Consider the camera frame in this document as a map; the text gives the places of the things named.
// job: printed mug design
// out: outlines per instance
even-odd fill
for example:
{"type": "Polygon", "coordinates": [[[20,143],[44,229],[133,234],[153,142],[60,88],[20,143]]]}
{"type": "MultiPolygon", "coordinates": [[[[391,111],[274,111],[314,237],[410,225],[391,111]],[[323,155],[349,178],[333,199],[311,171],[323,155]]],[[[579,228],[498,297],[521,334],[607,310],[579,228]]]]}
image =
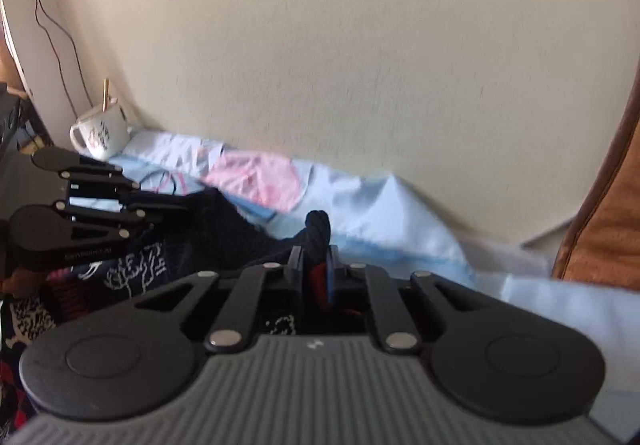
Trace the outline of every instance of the printed mug design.
{"type": "Polygon", "coordinates": [[[100,120],[100,127],[97,129],[92,127],[91,131],[89,131],[89,137],[86,142],[92,149],[97,149],[100,146],[102,147],[102,150],[107,150],[107,142],[109,139],[109,129],[104,122],[100,120]]]}

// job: red fabric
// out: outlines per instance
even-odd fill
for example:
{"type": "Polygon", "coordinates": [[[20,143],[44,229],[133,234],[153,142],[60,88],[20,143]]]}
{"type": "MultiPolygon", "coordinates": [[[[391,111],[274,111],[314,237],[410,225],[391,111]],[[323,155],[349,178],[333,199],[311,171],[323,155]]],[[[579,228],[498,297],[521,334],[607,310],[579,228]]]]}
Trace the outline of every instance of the red fabric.
{"type": "Polygon", "coordinates": [[[24,391],[22,389],[16,389],[16,393],[18,395],[18,410],[15,412],[15,417],[14,417],[14,427],[16,429],[19,429],[20,427],[22,427],[25,423],[27,423],[28,417],[26,415],[26,413],[23,411],[23,404],[25,403],[25,398],[26,395],[24,394],[24,391]]]}
{"type": "Polygon", "coordinates": [[[91,313],[82,302],[79,284],[70,276],[68,268],[52,271],[47,275],[47,284],[60,304],[65,320],[75,320],[91,313]]]}
{"type": "Polygon", "coordinates": [[[329,303],[326,297],[326,263],[321,263],[309,272],[309,282],[318,306],[326,310],[329,303]]]}
{"type": "Polygon", "coordinates": [[[11,370],[11,367],[6,363],[0,361],[0,378],[2,382],[9,383],[10,385],[14,384],[14,374],[11,370]]]}

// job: gray gripper base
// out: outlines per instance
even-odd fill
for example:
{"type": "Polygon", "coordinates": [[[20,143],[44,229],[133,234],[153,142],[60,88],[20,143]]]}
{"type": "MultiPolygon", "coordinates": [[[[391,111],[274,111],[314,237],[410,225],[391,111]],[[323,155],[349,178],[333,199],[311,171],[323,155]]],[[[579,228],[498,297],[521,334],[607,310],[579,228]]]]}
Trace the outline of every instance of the gray gripper base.
{"type": "Polygon", "coordinates": [[[180,396],[114,423],[40,415],[11,445],[611,445],[587,417],[509,427],[459,409],[417,359],[369,337],[261,336],[212,357],[180,396]]]}

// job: black cable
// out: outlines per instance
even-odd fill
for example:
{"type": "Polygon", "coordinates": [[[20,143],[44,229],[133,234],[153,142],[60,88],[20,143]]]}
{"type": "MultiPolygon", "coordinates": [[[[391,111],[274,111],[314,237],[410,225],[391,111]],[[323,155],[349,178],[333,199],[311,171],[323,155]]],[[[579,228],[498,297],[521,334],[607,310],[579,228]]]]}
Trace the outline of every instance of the black cable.
{"type": "Polygon", "coordinates": [[[93,107],[93,102],[91,101],[91,97],[89,96],[89,92],[86,89],[86,83],[84,81],[84,74],[82,73],[82,67],[80,65],[80,58],[78,56],[78,48],[76,47],[76,42],[74,41],[74,38],[71,36],[71,33],[69,33],[68,30],[66,30],[58,21],[56,21],[51,15],[49,15],[49,13],[44,9],[44,6],[42,5],[42,0],[37,0],[39,5],[40,5],[40,9],[42,10],[43,14],[45,15],[45,17],[47,17],[51,22],[53,22],[53,24],[55,24],[60,31],[62,31],[62,33],[64,33],[68,39],[71,41],[71,45],[74,49],[74,55],[76,57],[76,65],[78,66],[78,72],[80,74],[80,80],[82,81],[82,87],[84,88],[84,94],[86,96],[87,101],[89,102],[89,105],[91,105],[93,107]]]}
{"type": "Polygon", "coordinates": [[[48,18],[51,22],[53,22],[53,24],[56,25],[56,27],[59,28],[59,30],[62,31],[62,33],[64,33],[69,38],[69,40],[71,41],[71,45],[73,46],[74,54],[76,56],[76,63],[78,65],[78,72],[80,74],[80,79],[82,81],[82,87],[84,88],[84,94],[86,95],[86,98],[87,98],[87,101],[89,102],[89,104],[93,107],[94,104],[92,103],[91,98],[89,97],[89,92],[87,91],[86,83],[84,82],[84,75],[82,74],[82,68],[81,68],[80,59],[79,59],[79,56],[78,56],[78,49],[76,48],[76,42],[74,41],[74,39],[71,36],[71,34],[64,27],[62,27],[62,25],[60,25],[60,23],[58,21],[56,21],[51,15],[49,15],[49,13],[47,13],[47,11],[44,9],[44,6],[42,5],[42,0],[35,0],[35,1],[36,1],[36,8],[35,8],[34,13],[35,13],[36,23],[47,34],[47,39],[49,40],[49,44],[51,46],[51,49],[53,50],[53,53],[56,56],[56,60],[58,61],[58,71],[60,72],[60,79],[62,80],[62,87],[63,87],[63,89],[65,91],[66,99],[69,102],[69,105],[71,107],[71,110],[73,111],[73,114],[77,118],[78,114],[76,112],[76,108],[74,107],[74,104],[71,101],[71,97],[69,95],[68,89],[66,89],[66,82],[65,82],[65,77],[63,75],[62,62],[60,61],[60,56],[58,55],[58,52],[56,51],[56,48],[55,48],[55,46],[53,44],[53,40],[51,39],[51,35],[50,35],[49,31],[40,22],[40,19],[38,17],[38,6],[40,6],[40,9],[42,10],[42,12],[45,15],[45,17],[48,18]]]}
{"type": "Polygon", "coordinates": [[[164,177],[166,175],[168,175],[171,178],[171,181],[174,184],[174,190],[171,192],[171,195],[174,196],[175,195],[175,191],[178,189],[178,184],[177,184],[177,182],[175,180],[175,177],[174,177],[173,173],[169,172],[168,170],[156,169],[154,171],[151,171],[149,174],[144,176],[140,181],[138,181],[138,184],[142,188],[142,184],[146,180],[151,179],[153,176],[156,176],[157,174],[161,174],[160,181],[158,182],[158,187],[162,184],[162,180],[164,179],[164,177]]]}

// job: robotic hand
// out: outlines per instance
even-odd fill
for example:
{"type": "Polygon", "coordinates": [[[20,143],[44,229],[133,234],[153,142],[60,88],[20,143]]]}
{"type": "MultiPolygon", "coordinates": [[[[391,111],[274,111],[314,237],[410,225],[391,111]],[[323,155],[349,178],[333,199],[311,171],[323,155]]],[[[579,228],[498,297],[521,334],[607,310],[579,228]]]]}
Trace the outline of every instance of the robotic hand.
{"type": "MultiPolygon", "coordinates": [[[[6,273],[114,257],[187,215],[62,149],[0,161],[6,273]]],[[[586,415],[605,369],[582,334],[434,274],[346,266],[334,247],[320,275],[304,260],[194,270],[44,333],[20,361],[41,414],[10,443],[615,443],[586,415]],[[295,335],[270,334],[274,310],[295,335]]]]}

